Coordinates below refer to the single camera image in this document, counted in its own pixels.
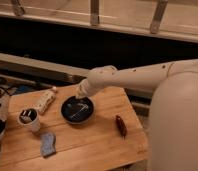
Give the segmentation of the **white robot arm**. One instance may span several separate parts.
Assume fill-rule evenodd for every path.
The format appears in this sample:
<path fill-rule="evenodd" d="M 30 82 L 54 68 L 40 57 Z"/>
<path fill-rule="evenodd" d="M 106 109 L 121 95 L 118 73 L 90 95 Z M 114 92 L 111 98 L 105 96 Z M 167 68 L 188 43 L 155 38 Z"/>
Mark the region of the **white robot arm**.
<path fill-rule="evenodd" d="M 152 95 L 148 171 L 198 171 L 198 59 L 94 68 L 79 83 L 76 96 L 90 97 L 108 86 Z"/>

